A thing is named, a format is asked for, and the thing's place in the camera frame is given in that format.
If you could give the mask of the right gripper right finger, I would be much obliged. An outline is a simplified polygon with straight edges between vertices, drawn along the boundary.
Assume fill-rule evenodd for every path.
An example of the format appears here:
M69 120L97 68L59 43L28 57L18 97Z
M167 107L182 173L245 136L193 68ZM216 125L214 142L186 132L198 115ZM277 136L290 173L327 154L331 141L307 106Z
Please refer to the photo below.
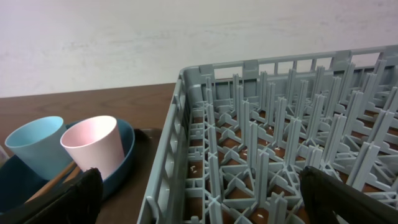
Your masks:
M397 210L306 166L300 172L300 191L310 223L395 224Z

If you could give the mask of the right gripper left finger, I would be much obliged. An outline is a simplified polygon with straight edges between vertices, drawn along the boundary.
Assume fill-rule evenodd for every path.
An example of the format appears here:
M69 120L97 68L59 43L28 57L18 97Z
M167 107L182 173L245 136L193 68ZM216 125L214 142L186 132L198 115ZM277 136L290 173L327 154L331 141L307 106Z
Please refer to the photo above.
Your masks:
M1 223L95 223L103 180L97 168L1 215Z

